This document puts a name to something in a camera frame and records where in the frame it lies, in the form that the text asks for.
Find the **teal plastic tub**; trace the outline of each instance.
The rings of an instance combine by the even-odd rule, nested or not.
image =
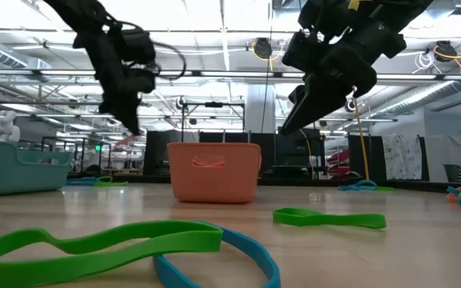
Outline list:
[[[19,150],[0,142],[0,195],[57,190],[65,185],[70,152]]]

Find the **light wood floor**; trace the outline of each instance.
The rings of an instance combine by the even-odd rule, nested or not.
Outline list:
[[[333,214],[385,214],[384,231],[354,227],[275,225],[273,210],[298,206]],[[340,192],[335,188],[259,187],[247,205],[178,203],[168,185],[69,187],[64,191],[0,197],[0,235],[41,227],[72,238],[129,222],[168,218],[206,220],[258,239],[278,263],[283,287],[461,288],[461,208],[445,194]],[[37,244],[3,260],[62,253]],[[203,287],[260,287],[259,268],[229,246],[219,253],[167,256]],[[54,287],[161,287],[145,259]]]

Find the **salmon plastic bin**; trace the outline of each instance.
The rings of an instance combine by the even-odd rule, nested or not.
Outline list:
[[[170,143],[170,178],[181,202],[246,203],[254,199],[261,147],[249,143]]]

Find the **white figurine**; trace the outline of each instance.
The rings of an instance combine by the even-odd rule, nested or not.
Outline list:
[[[17,114],[13,111],[0,111],[0,141],[19,142],[21,131],[14,126],[14,119]]]

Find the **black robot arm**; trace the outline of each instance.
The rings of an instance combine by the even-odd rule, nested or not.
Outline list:
[[[152,92],[160,72],[154,44],[178,51],[153,42],[141,27],[116,20],[97,0],[44,1],[77,33],[73,47],[85,48],[88,53],[95,78],[103,89],[99,113],[114,115],[134,135],[140,134],[138,93]],[[132,29],[124,30],[125,25]],[[183,61],[182,73],[170,80],[180,78],[186,70],[186,61],[178,54]]]
[[[433,0],[308,0],[283,63],[305,72],[305,86],[290,95],[295,104],[282,133],[293,131],[342,107],[346,96],[360,97],[376,85],[371,65],[393,58],[407,45],[399,33]],[[334,37],[340,39],[330,44]]]

